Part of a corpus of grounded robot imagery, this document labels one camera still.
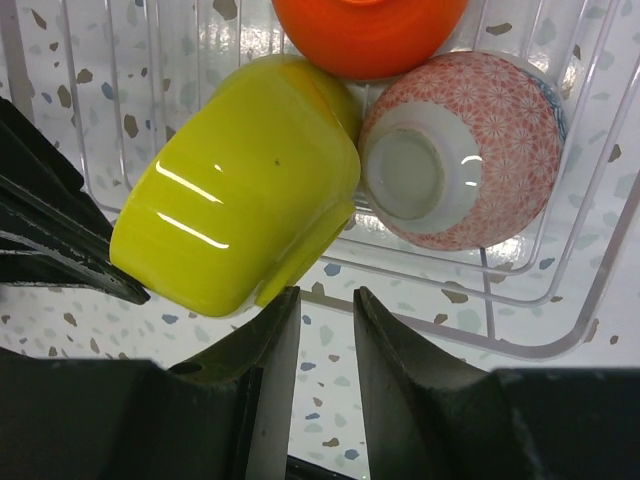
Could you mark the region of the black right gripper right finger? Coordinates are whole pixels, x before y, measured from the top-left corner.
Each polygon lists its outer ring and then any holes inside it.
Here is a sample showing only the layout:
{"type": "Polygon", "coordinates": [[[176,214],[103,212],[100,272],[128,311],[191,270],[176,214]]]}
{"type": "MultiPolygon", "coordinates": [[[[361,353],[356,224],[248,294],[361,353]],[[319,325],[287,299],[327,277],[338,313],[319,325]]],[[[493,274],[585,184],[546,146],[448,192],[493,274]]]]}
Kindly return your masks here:
{"type": "Polygon", "coordinates": [[[354,333],[374,479],[635,479],[633,368],[501,368],[447,353],[367,288],[354,333]]]}

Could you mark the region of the lime green bowl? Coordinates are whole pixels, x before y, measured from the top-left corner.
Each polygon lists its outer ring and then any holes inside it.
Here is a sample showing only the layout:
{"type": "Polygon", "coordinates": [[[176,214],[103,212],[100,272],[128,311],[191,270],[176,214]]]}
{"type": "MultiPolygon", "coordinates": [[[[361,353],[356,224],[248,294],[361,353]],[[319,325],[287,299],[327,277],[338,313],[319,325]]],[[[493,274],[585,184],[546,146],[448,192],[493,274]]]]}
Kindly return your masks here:
{"type": "Polygon", "coordinates": [[[141,175],[112,264],[207,317],[266,306],[352,218],[360,126],[349,89],[307,60],[243,65],[141,175]]]}

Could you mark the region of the pink white ceramic bowl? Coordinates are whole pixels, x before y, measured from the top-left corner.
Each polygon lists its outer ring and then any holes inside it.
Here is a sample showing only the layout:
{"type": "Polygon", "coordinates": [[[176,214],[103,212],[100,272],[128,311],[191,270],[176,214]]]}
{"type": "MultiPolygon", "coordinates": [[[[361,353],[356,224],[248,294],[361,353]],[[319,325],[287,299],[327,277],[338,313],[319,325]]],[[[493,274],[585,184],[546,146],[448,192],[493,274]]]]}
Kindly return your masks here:
{"type": "Polygon", "coordinates": [[[362,187],[379,221],[411,244],[490,247],[547,205],[567,134],[560,92],[534,65],[443,54],[372,105],[359,138],[362,187]]]}

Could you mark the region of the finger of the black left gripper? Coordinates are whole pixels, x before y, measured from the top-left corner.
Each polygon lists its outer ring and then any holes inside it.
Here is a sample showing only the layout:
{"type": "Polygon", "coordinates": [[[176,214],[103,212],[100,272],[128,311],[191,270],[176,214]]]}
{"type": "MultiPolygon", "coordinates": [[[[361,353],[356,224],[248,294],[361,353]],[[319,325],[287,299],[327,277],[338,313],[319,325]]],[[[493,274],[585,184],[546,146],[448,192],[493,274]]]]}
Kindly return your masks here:
{"type": "Polygon", "coordinates": [[[142,305],[140,282],[109,259],[113,227],[66,157],[1,101],[1,282],[89,288],[142,305]]]}

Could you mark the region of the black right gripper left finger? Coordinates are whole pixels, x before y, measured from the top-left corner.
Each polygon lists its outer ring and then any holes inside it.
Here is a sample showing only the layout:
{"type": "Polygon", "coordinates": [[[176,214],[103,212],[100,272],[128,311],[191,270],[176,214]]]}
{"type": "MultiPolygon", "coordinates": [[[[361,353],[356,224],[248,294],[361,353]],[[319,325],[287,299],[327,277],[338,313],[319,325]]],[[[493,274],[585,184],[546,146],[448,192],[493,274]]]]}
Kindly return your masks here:
{"type": "Polygon", "coordinates": [[[164,369],[149,360],[1,353],[5,479],[281,479],[301,298],[164,369]]]}

